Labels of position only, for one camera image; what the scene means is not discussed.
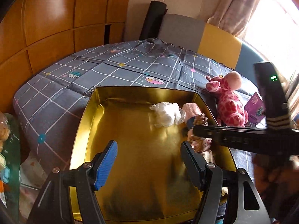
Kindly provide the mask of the person right hand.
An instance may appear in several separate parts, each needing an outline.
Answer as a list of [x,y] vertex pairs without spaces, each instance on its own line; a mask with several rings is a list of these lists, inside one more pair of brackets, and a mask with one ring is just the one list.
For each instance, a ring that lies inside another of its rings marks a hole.
[[270,164],[270,156],[253,157],[257,191],[275,223],[298,223],[298,157],[283,166]]

